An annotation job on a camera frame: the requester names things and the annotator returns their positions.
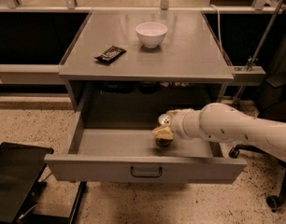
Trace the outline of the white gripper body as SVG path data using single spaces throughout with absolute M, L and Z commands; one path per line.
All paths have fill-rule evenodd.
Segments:
M 176 116 L 171 116 L 171 130 L 173 134 L 182 139 L 193 139 L 199 134 L 200 112 L 193 109 L 182 109 Z

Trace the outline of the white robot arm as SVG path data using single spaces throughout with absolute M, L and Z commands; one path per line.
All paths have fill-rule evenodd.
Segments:
M 210 142 L 245 144 L 286 162 L 286 123 L 248 116 L 222 103 L 201 110 L 169 110 L 152 130 L 156 140 L 201 138 Z

